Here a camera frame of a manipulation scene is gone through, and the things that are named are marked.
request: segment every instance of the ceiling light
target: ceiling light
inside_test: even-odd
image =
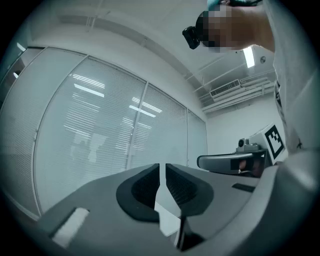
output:
[[[130,119],[128,119],[128,118],[125,118],[125,117],[123,117],[122,119],[123,119],[123,120],[126,120],[126,121],[129,121],[129,122],[131,122],[131,123],[134,122],[134,121],[132,121],[132,120],[130,120]]]
[[[88,84],[92,84],[92,85],[94,85],[94,86],[98,86],[98,87],[101,87],[101,88],[105,88],[105,84],[104,84],[104,83],[101,83],[101,82],[92,80],[92,79],[87,78],[87,77],[85,77],[85,76],[81,76],[81,75],[78,75],[78,74],[73,74],[72,76],[73,76],[75,79],[81,80],[81,81],[86,82],[86,83],[88,83]]]
[[[16,46],[18,46],[18,48],[21,50],[21,51],[25,51],[26,50],[26,48],[24,48],[20,43],[16,43]]]
[[[252,51],[252,47],[249,46],[248,48],[243,49],[243,53],[245,56],[246,65],[248,68],[251,68],[255,65],[255,58],[254,53]]]
[[[136,98],[136,97],[133,97],[132,100],[133,100],[134,102],[136,102],[136,103],[140,103],[140,99],[138,99],[138,98]],[[150,104],[148,104],[148,103],[145,103],[145,102],[142,102],[142,106],[145,106],[145,107],[147,107],[147,108],[149,108],[149,109],[151,109],[151,110],[154,110],[154,111],[156,111],[156,112],[158,112],[158,113],[161,113],[161,112],[162,112],[161,109],[156,108],[155,106],[152,106],[152,105],[150,105]]]
[[[87,132],[84,132],[84,131],[81,131],[81,130],[78,130],[78,129],[72,128],[72,127],[67,126],[67,125],[65,125],[65,124],[64,124],[63,126],[64,126],[64,127],[66,127],[66,128],[71,129],[71,132],[76,132],[77,134],[81,134],[81,135],[84,135],[84,136],[91,137],[91,136],[90,136],[90,134],[89,134],[89,133],[87,133]]]
[[[143,124],[143,123],[140,123],[140,122],[138,122],[138,124],[141,125],[142,127],[148,128],[148,129],[152,128],[151,126]]]
[[[94,94],[94,95],[103,97],[103,98],[105,97],[105,95],[104,95],[103,93],[97,92],[97,91],[95,91],[95,90],[88,89],[88,88],[83,87],[83,86],[81,86],[81,85],[79,85],[79,84],[76,84],[76,83],[74,84],[74,87],[75,87],[75,88],[78,88],[78,89],[80,89],[80,90],[83,90],[83,91],[85,91],[85,92],[88,92],[88,93],[91,93],[91,94]]]
[[[133,109],[133,110],[136,110],[136,111],[140,111],[141,113],[143,113],[143,114],[145,114],[145,115],[147,115],[147,116],[149,116],[149,117],[152,117],[152,118],[155,118],[155,117],[156,117],[154,114],[151,114],[151,113],[149,113],[149,112],[147,112],[147,111],[144,111],[144,110],[142,110],[142,109],[139,109],[139,108],[137,108],[137,107],[135,107],[135,106],[130,105],[129,108],[130,108],[130,109]]]

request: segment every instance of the fluorescent light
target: fluorescent light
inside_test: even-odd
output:
[[[143,127],[145,127],[145,128],[148,128],[148,129],[151,129],[151,128],[152,128],[151,126],[149,126],[149,125],[145,125],[145,124],[140,123],[140,122],[138,122],[138,124],[139,124],[139,125],[141,125],[141,126],[143,126]]]
[[[125,118],[125,117],[123,117],[122,119],[123,119],[123,120],[126,120],[126,121],[129,121],[129,122],[131,122],[131,123],[134,122],[134,121],[132,121],[132,120],[130,120],[130,119],[128,119],[128,118]]]
[[[86,82],[88,84],[92,84],[92,85],[100,87],[100,88],[105,88],[105,84],[100,83],[100,82],[95,81],[95,80],[92,80],[92,79],[89,79],[87,77],[84,77],[84,76],[81,76],[81,75],[78,75],[78,74],[73,74],[73,77],[75,79],[81,80],[81,81]]]
[[[93,111],[96,111],[96,112],[99,112],[99,110],[96,110],[96,109],[94,109],[94,108],[92,108],[92,107],[88,107],[88,106],[84,106],[84,105],[82,105],[81,103],[79,103],[79,102],[82,102],[82,103],[87,103],[87,102],[85,102],[85,101],[82,101],[82,100],[80,100],[80,99],[77,99],[77,98],[75,98],[74,96],[72,96],[73,97],[73,99],[75,100],[75,104],[78,104],[78,106],[81,106],[81,107],[84,107],[84,108],[86,108],[86,109],[89,109],[89,110],[93,110]]]
[[[136,98],[136,97],[133,97],[132,100],[133,100],[134,102],[136,102],[136,103],[140,103],[140,99],[138,99],[138,98]],[[151,109],[151,110],[154,110],[154,111],[156,111],[156,112],[158,112],[158,113],[161,113],[161,112],[162,112],[161,109],[156,108],[155,106],[152,106],[152,105],[150,105],[150,104],[148,104],[148,103],[142,102],[142,105],[145,106],[145,107],[147,107],[147,108],[149,108],[149,109]]]
[[[24,48],[20,43],[16,43],[16,46],[18,46],[18,48],[21,50],[21,51],[25,51],[26,50],[26,48]]]
[[[245,56],[246,65],[248,68],[251,68],[255,65],[255,58],[254,53],[252,51],[252,47],[249,46],[248,48],[243,49],[243,53]]]
[[[78,88],[78,89],[80,89],[80,90],[83,90],[83,91],[85,91],[85,92],[88,92],[88,93],[91,93],[91,94],[94,94],[94,95],[103,97],[103,98],[105,97],[105,95],[104,95],[103,93],[97,92],[97,91],[95,91],[95,90],[88,89],[88,88],[83,87],[83,86],[81,86],[81,85],[79,85],[79,84],[76,84],[76,83],[74,84],[74,87],[75,87],[75,88]]]
[[[84,131],[81,131],[81,130],[74,129],[74,128],[72,128],[72,127],[70,127],[70,126],[67,126],[67,125],[63,125],[63,126],[64,126],[64,127],[66,127],[66,128],[71,129],[71,132],[75,132],[75,133],[77,133],[77,134],[81,134],[81,135],[83,135],[83,136],[91,137],[91,136],[89,136],[89,133],[87,133],[87,132],[84,132]]]
[[[128,122],[128,121],[125,121],[125,120],[122,120],[122,122],[123,122],[124,124],[127,124],[127,125],[132,126],[132,122]]]
[[[147,111],[144,111],[144,110],[142,110],[142,109],[139,110],[139,108],[137,108],[137,107],[135,107],[135,106],[130,105],[129,108],[130,108],[130,109],[133,109],[133,110],[136,110],[136,111],[140,111],[141,113],[143,113],[143,114],[145,114],[145,115],[147,115],[147,116],[149,116],[149,117],[152,117],[152,118],[155,118],[155,117],[156,117],[154,114],[151,114],[151,113],[149,113],[149,112],[147,112]]]

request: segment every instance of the black camera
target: black camera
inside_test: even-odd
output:
[[[189,47],[194,50],[200,45],[200,39],[196,34],[196,27],[189,26],[185,30],[182,31],[182,35],[187,41]]]

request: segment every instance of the white wall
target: white wall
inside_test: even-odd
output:
[[[149,81],[206,121],[192,86],[159,56],[121,35],[87,29],[80,25],[60,25],[29,45],[81,52],[122,67]]]
[[[209,118],[206,124],[208,155],[233,153],[239,139],[248,138],[271,122],[277,126],[281,139],[285,141],[284,127],[273,93],[258,98],[244,108]],[[287,156],[285,150],[279,160],[283,161]]]

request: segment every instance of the gray plastic surface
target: gray plastic surface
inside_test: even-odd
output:
[[[190,229],[205,239],[210,238],[229,223],[244,207],[252,193],[233,188],[240,183],[256,187],[259,178],[223,175],[199,171],[179,164],[173,166],[211,185],[213,200],[202,215],[187,217]]]
[[[187,217],[205,241],[177,250],[157,223],[136,221],[117,203],[119,184],[151,165],[94,180],[51,208],[38,227],[52,235],[76,207],[90,210],[67,248],[74,255],[262,255],[277,248],[299,227],[320,191],[320,153],[302,151],[280,166],[249,178],[174,166],[209,183],[214,197],[204,214]],[[232,188],[256,186],[253,193]]]
[[[127,215],[116,199],[118,186],[152,164],[93,180],[57,203],[37,225],[49,236],[68,218],[74,208],[90,211],[71,241],[74,255],[172,255],[177,249],[160,231],[158,223],[137,221]]]

